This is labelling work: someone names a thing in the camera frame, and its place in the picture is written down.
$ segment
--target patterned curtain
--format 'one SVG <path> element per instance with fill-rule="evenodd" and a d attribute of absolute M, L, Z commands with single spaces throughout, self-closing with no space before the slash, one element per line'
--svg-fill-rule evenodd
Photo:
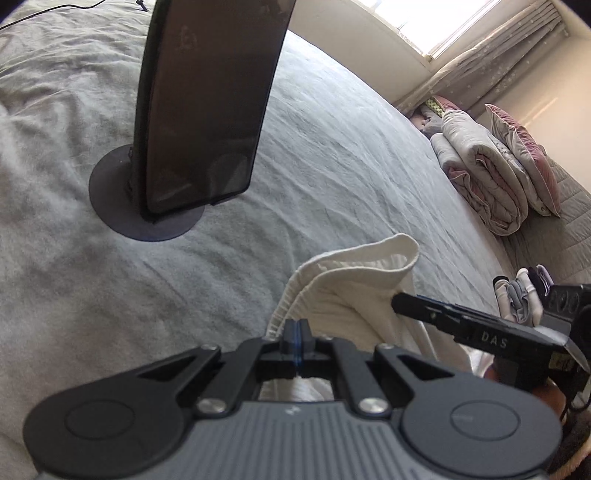
<path fill-rule="evenodd" d="M 486 103 L 499 98 L 565 36 L 569 34 L 554 5 L 537 0 L 394 106 L 410 116 L 431 95 L 438 94 L 478 118 Z"/>

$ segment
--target white towel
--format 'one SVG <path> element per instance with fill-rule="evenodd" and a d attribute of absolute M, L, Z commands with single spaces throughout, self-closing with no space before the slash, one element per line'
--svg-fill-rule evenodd
<path fill-rule="evenodd" d="M 272 315 L 267 337 L 277 338 L 285 319 L 307 319 L 314 336 L 351 340 L 373 351 L 391 343 L 446 365 L 470 371 L 465 348 L 431 325 L 394 313 L 395 293 L 414 294 L 412 272 L 418 243 L 403 233 L 381 242 L 319 255 L 290 278 Z M 275 380 L 264 385 L 262 400 L 331 400 L 326 380 Z"/>

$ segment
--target silver screw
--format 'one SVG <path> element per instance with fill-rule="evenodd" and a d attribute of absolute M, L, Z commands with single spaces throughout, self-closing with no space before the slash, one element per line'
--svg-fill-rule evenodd
<path fill-rule="evenodd" d="M 365 413 L 384 413 L 388 409 L 388 402 L 381 398 L 364 398 L 359 402 L 359 408 Z"/>
<path fill-rule="evenodd" d="M 199 401 L 197 408 L 201 413 L 224 413 L 227 409 L 226 402 L 219 398 L 204 398 Z"/>

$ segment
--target bed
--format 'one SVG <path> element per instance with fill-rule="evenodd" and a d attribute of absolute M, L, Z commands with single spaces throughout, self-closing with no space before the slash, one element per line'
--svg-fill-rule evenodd
<path fill-rule="evenodd" d="M 30 1 L 18 15 L 46 7 Z M 314 255 L 407 233 L 421 248 L 418 293 L 491 313 L 493 277 L 514 272 L 429 140 L 293 33 L 250 189 L 172 241 L 109 230 L 87 184 L 101 156 L 132 140 L 150 21 L 136 8 L 108 0 L 0 34 L 2 479 L 35 475 L 21 428 L 36 402 L 203 342 L 230 349 L 263 334 Z"/>

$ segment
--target person's hand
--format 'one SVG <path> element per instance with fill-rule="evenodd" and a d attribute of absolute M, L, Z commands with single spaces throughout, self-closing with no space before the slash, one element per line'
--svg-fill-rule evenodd
<path fill-rule="evenodd" d="M 495 382 L 499 381 L 499 375 L 496 373 L 492 365 L 486 370 L 484 378 Z M 545 402 L 550 408 L 552 408 L 552 410 L 554 410 L 558 418 L 560 418 L 564 411 L 564 407 L 566 406 L 566 398 L 556 385 L 548 383 L 536 387 L 532 390 L 531 394 Z"/>

